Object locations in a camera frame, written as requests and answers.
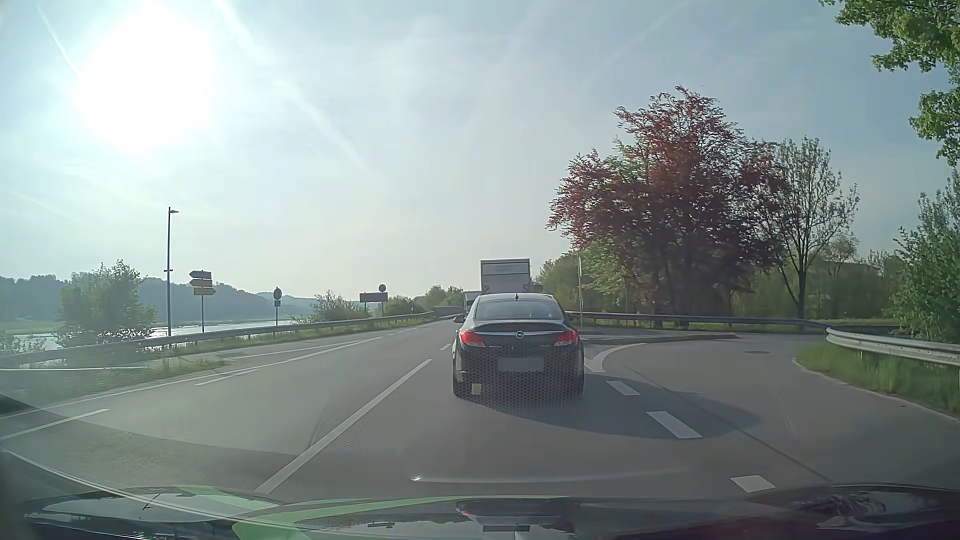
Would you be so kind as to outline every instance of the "lane marking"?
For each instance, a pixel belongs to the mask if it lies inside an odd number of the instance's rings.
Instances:
[[[314,349],[322,349],[323,347],[335,347],[337,345],[347,345],[348,343],[357,343],[356,341],[339,341],[337,343],[324,343],[323,345],[317,345],[315,347],[303,347],[301,349],[287,349],[285,351],[273,351],[270,353],[257,353],[256,355],[243,355],[238,356],[238,358],[256,358],[258,356],[272,356],[272,355],[282,355],[283,353],[299,353],[300,351],[313,351]]]
[[[345,349],[345,348],[347,348],[347,347],[353,347],[354,345],[362,345],[362,344],[364,344],[364,343],[369,343],[369,342],[371,342],[371,341],[376,341],[377,339],[383,339],[384,337],[386,337],[386,336],[385,336],[385,335],[378,335],[377,337],[371,337],[370,339],[364,339],[364,340],[361,340],[361,341],[355,341],[355,342],[352,342],[352,343],[348,343],[348,344],[346,344],[346,345],[341,345],[341,346],[339,346],[339,347],[334,347],[333,349],[326,349],[325,351],[317,351],[316,353],[310,353],[310,354],[308,354],[308,355],[302,355],[302,356],[295,356],[295,357],[293,357],[293,358],[287,358],[287,359],[285,359],[285,360],[280,360],[280,361],[277,361],[277,362],[271,362],[271,363],[269,363],[269,364],[263,364],[263,365],[259,365],[259,366],[253,366],[253,367],[257,367],[257,368],[261,368],[261,367],[271,367],[271,366],[276,366],[276,365],[279,365],[279,364],[285,364],[285,363],[287,363],[287,362],[294,362],[294,361],[297,361],[297,360],[303,360],[303,359],[305,359],[305,358],[310,358],[310,357],[312,357],[312,356],[325,355],[325,354],[327,354],[327,353],[332,353],[332,352],[334,352],[334,351],[339,351],[339,350]],[[251,366],[247,366],[247,367],[244,367],[244,368],[235,369],[235,370],[233,370],[233,371],[221,371],[221,372],[216,372],[216,373],[208,373],[208,374],[206,374],[206,375],[199,375],[199,376],[197,376],[197,377],[190,377],[190,378],[187,378],[187,379],[168,380],[167,382],[161,382],[161,383],[159,383],[159,384],[152,384],[152,385],[150,385],[150,386],[143,386],[143,387],[141,387],[141,388],[131,388],[131,389],[129,389],[129,390],[122,390],[122,391],[120,391],[120,392],[113,392],[112,394],[106,394],[106,395],[103,395],[103,396],[93,396],[93,397],[91,397],[91,398],[83,398],[83,399],[76,400],[76,401],[73,401],[73,402],[67,402],[67,403],[65,403],[65,404],[44,405],[44,406],[42,406],[42,407],[40,407],[40,408],[35,408],[35,409],[33,409],[33,410],[24,410],[24,411],[22,411],[22,412],[15,412],[14,414],[8,414],[8,415],[5,415],[5,416],[0,416],[0,420],[6,420],[6,419],[8,419],[8,418],[13,418],[13,417],[15,417],[15,416],[21,416],[21,415],[23,415],[23,414],[30,414],[30,413],[33,413],[33,412],[40,412],[41,410],[50,410],[50,409],[52,409],[52,408],[60,408],[60,407],[62,407],[62,406],[78,405],[78,404],[82,404],[82,403],[86,403],[86,402],[92,402],[92,401],[94,401],[94,400],[103,400],[103,399],[105,399],[105,398],[115,398],[115,397],[117,397],[117,396],[123,396],[123,395],[125,395],[125,394],[132,394],[133,392],[142,392],[143,390],[153,390],[154,388],[162,388],[163,386],[169,386],[169,385],[171,385],[171,384],[180,384],[180,383],[182,383],[182,382],[191,382],[191,381],[193,381],[193,380],[208,379],[208,378],[210,378],[210,377],[222,377],[223,375],[229,375],[229,374],[235,373],[235,372],[247,371],[247,370],[249,370],[249,369],[251,369]]]
[[[624,396],[639,396],[639,395],[640,395],[639,392],[637,392],[636,390],[634,390],[634,389],[631,388],[630,386],[627,386],[627,383],[624,382],[624,381],[622,381],[622,380],[608,380],[608,381],[607,381],[607,384],[609,384],[609,385],[612,386],[613,388],[616,388],[616,391],[617,391],[617,392],[620,392],[620,393],[623,394]]]
[[[370,410],[374,408],[376,404],[386,399],[387,396],[392,394],[394,390],[398,389],[401,384],[404,384],[408,379],[413,377],[419,370],[423,368],[423,366],[430,363],[431,360],[433,360],[433,358],[428,358],[424,360],[423,362],[420,363],[419,366],[407,372],[406,375],[396,380],[396,382],[394,382],[390,386],[387,386],[387,388],[384,391],[377,394],[377,396],[372,400],[370,400],[369,402],[367,402],[366,405],[363,405],[362,407],[357,409],[356,412],[349,415],[347,420],[344,420],[343,422],[341,422],[336,428],[334,428],[329,433],[324,435],[319,441],[313,443],[310,446],[310,448],[306,449],[306,451],[303,452],[303,454],[300,454],[297,457],[295,457],[293,461],[291,461],[290,463],[287,463],[282,469],[277,471],[276,474],[269,477],[267,481],[260,484],[260,486],[257,487],[255,491],[259,493],[270,493],[271,491],[275,490],[277,486],[281,485],[285,480],[287,480],[294,473],[296,473],[296,471],[299,470],[300,467],[305,465],[307,461],[313,458],[314,455],[319,454],[321,450],[329,446],[330,443],[332,443],[337,437],[342,435],[343,432],[349,429],[350,426],[355,424],[358,420],[363,418],[365,414],[370,412]]]
[[[194,386],[203,386],[204,384],[210,384],[211,382],[217,382],[217,381],[220,381],[220,380],[226,380],[226,379],[230,379],[230,378],[233,378],[233,377],[238,377],[238,376],[240,376],[240,375],[247,375],[248,373],[253,373],[254,371],[256,371],[256,370],[258,370],[258,369],[260,369],[260,368],[255,367],[255,368],[253,368],[253,369],[248,369],[247,371],[241,371],[240,373],[232,373],[232,374],[227,375],[227,376],[225,376],[225,377],[220,377],[219,379],[205,380],[205,381],[203,381],[203,382],[198,382],[198,383],[194,384]]]
[[[57,422],[51,422],[50,424],[44,424],[42,426],[37,426],[35,428],[30,428],[28,430],[17,431],[16,433],[11,433],[9,435],[4,435],[0,437],[0,441],[13,439],[14,437],[19,437],[20,435],[26,435],[27,433],[33,433],[34,431],[46,430],[47,428],[52,428],[53,426],[59,426],[60,424],[66,424],[67,422],[80,420],[81,418],[86,418],[87,416],[93,416],[94,414],[100,414],[101,412],[107,412],[108,410],[109,410],[108,408],[102,408],[100,410],[94,410],[93,412],[78,414],[77,416],[70,416],[68,418],[64,418],[63,420],[58,420]]]
[[[636,345],[645,345],[645,344],[644,343],[628,343],[626,345],[620,345],[619,347],[613,347],[612,349],[607,349],[606,351],[601,351],[600,354],[598,354],[597,356],[594,356],[593,358],[590,358],[589,360],[585,361],[584,366],[590,371],[592,371],[593,373],[603,373],[604,371],[606,371],[603,368],[604,358],[609,356],[611,353],[616,353],[617,351],[626,349],[627,347],[635,347]]]
[[[678,439],[699,439],[703,437],[703,435],[694,431],[690,426],[684,424],[678,420],[676,416],[665,410],[655,410],[653,412],[647,412],[647,414],[657,422],[660,422],[661,426],[667,428],[671,433],[676,435]]]
[[[763,491],[764,489],[773,489],[777,487],[760,475],[731,477],[730,479],[733,480],[733,483],[740,486],[740,489],[746,491],[747,493],[753,493],[755,491]]]

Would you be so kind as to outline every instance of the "car rear window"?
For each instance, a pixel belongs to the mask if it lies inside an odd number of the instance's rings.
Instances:
[[[477,304],[474,316],[479,320],[496,319],[549,319],[564,320],[564,313],[554,302],[543,300],[493,300]]]

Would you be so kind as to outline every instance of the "white truck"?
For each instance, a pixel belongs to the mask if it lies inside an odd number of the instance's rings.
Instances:
[[[483,294],[482,290],[465,290],[464,291],[464,313],[470,312],[470,307],[473,306],[473,301],[477,299],[478,296]]]
[[[531,292],[529,258],[492,258],[480,261],[480,288],[483,294]]]

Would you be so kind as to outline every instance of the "black car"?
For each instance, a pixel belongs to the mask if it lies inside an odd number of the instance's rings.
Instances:
[[[467,315],[453,344],[453,393],[487,393],[514,382],[535,382],[547,397],[584,391],[584,344],[548,294],[485,294]]]

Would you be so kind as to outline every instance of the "guardrail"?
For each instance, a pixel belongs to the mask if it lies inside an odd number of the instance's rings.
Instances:
[[[888,335],[874,335],[842,330],[831,325],[805,319],[766,319],[761,317],[714,317],[708,315],[666,315],[645,313],[601,313],[584,311],[569,311],[571,317],[577,320],[581,315],[586,319],[606,319],[620,321],[662,321],[675,323],[725,323],[731,325],[781,325],[798,326],[824,330],[827,341],[864,353],[878,355],[899,356],[942,365],[960,366],[960,345],[950,343],[935,343],[917,339],[905,339]]]
[[[49,351],[38,351],[36,353],[23,353],[19,355],[0,356],[0,368],[14,368],[23,364],[41,362],[46,360],[69,359],[75,357],[104,357],[104,356],[125,356],[138,351],[146,351],[156,347],[168,345],[177,345],[180,343],[194,343],[198,341],[208,341],[212,339],[224,339],[226,337],[241,337],[248,335],[259,335],[266,333],[285,333],[306,330],[316,330],[324,328],[347,327],[356,325],[367,325],[376,323],[391,323],[394,321],[404,321],[410,319],[422,319],[432,317],[433,311],[424,313],[411,313],[409,315],[393,315],[390,317],[370,317],[367,319],[348,319],[345,321],[324,321],[321,323],[290,324],[281,326],[255,327],[235,330],[207,331],[202,333],[185,333],[182,335],[170,335],[162,337],[148,337],[146,339],[133,339],[129,341],[117,341],[114,343],[102,343],[98,345],[81,345],[78,347],[65,347],[62,349],[52,349]]]

